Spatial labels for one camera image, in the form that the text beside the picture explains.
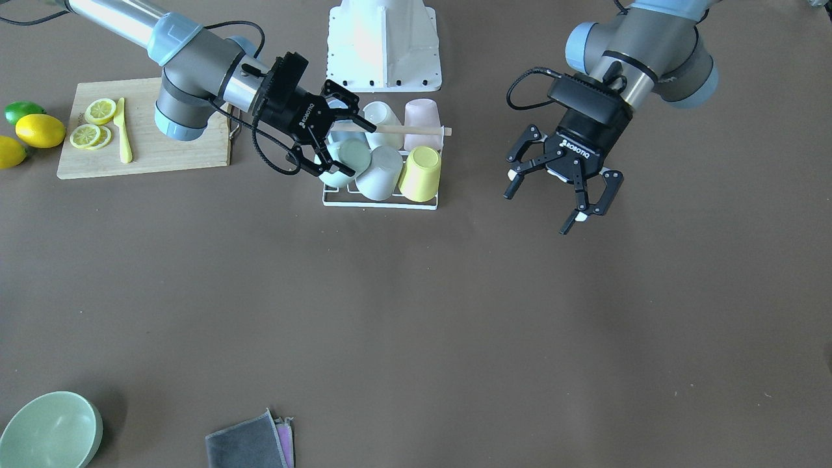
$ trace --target yellow knife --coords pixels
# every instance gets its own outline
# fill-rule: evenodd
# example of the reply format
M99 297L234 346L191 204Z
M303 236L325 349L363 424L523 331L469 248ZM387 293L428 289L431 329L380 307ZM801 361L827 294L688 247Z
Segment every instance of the yellow knife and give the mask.
M133 150L130 148L130 140L127 139L127 125L124 124L124 97L119 97L116 102L116 115L112 117L112 122L118 127L118 155L121 162L127 164L133 160Z

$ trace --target green bowl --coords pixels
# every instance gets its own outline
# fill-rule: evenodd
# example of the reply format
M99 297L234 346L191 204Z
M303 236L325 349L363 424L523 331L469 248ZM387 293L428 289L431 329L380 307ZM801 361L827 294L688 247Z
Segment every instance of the green bowl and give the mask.
M26 404L0 436L0 468L82 468L102 441L102 417L83 396L56 391Z

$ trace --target cloth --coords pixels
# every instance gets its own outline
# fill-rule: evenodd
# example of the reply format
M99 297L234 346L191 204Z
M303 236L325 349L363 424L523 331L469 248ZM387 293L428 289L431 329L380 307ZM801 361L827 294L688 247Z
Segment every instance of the cloth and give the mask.
M275 426L277 435L280 438L280 448L283 449L283 457L289 468L295 468L295 433L292 428L294 418L277 418Z
M271 412L206 436L210 468L290 468Z

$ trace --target tabletop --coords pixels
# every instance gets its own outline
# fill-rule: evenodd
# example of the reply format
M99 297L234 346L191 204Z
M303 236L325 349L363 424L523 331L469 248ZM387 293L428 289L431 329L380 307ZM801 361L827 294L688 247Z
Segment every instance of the tabletop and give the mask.
M337 2L157 4L258 22L264 62L298 52L301 86L320 90ZM64 390L102 413L91 468L206 466L206 435L265 408L295 418L301 467L828 465L826 13L714 6L699 29L716 93L691 110L649 96L607 159L626 175L612 209L561 236L571 186L539 172L503 192L507 150L564 109L517 112L505 94L531 67L569 72L572 29L617 8L426 5L441 89L360 97L437 102L453 135L435 211L325 207L319 181L271 171L247 131L227 167L59 180L58 147L1 171L0 426ZM0 102L64 122L78 83L160 76L77 15L0 37ZM546 90L529 78L517 100Z

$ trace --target lime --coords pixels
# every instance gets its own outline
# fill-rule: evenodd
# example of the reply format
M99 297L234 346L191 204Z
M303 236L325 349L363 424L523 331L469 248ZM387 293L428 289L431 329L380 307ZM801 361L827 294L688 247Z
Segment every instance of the lime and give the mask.
M69 142L78 149L89 148L102 137L102 128L94 123L85 123L69 135Z
M100 138L98 138L97 142L95 142L91 147L87 148L88 150L96 150L96 149L99 149L99 148L103 148L107 145L107 143L110 142L110 140L112 140L112 131L109 128L104 127L104 126L99 126L99 127L102 130L102 135L101 135Z
M93 101L92 104L87 106L87 110L84 112L84 118L86 118L87 122L96 125L104 125L114 115L116 115L116 102L106 97Z
M32 101L16 101L6 106L6 120L12 125L16 124L20 117L29 114L45 114L43 107Z
M0 135L0 169L20 164L26 158L26 149L18 140Z
M14 126L17 137L30 147L51 148L63 142L67 128L55 117L46 114L29 114L20 117Z

